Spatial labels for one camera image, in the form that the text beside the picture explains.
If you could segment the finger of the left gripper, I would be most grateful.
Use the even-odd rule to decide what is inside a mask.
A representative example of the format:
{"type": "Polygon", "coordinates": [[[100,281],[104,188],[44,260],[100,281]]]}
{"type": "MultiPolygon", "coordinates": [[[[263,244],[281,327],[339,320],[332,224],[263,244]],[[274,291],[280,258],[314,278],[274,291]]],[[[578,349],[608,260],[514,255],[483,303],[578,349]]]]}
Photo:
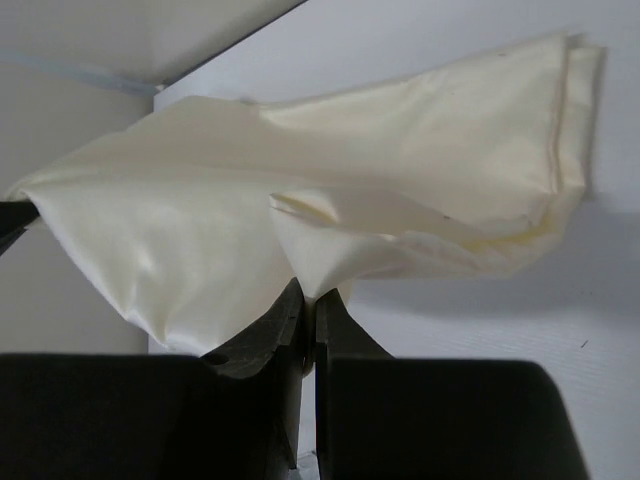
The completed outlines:
{"type": "Polygon", "coordinates": [[[0,203],[0,255],[3,255],[40,217],[36,206],[29,201],[0,203]]]}

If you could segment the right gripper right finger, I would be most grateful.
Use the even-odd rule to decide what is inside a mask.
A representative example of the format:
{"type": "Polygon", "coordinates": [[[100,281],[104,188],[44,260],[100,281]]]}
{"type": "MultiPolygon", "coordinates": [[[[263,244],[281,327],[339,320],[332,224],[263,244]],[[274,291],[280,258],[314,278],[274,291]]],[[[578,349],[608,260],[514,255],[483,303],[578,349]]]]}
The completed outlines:
{"type": "Polygon", "coordinates": [[[358,442],[379,429],[371,398],[377,360],[392,356],[349,314],[334,289],[315,306],[316,453],[322,479],[360,478],[367,469],[358,442]]]}

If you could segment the cream cloth placemat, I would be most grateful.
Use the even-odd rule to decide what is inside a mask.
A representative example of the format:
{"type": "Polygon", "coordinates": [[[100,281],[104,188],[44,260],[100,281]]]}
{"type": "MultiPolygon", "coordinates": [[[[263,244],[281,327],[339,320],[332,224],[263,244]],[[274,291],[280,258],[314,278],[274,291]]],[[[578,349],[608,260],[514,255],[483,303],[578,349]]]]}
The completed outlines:
{"type": "Polygon", "coordinates": [[[503,276],[562,240],[588,184],[603,50],[550,35],[276,104],[189,96],[19,180],[126,321],[201,356],[291,279],[503,276]]]}

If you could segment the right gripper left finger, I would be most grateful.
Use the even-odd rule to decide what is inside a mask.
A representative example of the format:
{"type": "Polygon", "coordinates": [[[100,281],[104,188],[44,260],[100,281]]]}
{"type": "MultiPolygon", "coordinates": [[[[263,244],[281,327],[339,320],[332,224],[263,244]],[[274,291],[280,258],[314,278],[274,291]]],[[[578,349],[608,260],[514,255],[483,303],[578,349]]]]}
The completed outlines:
{"type": "Polygon", "coordinates": [[[259,319],[202,359],[215,372],[207,442],[220,479],[286,479],[296,468],[305,300],[292,279],[259,319]]]}

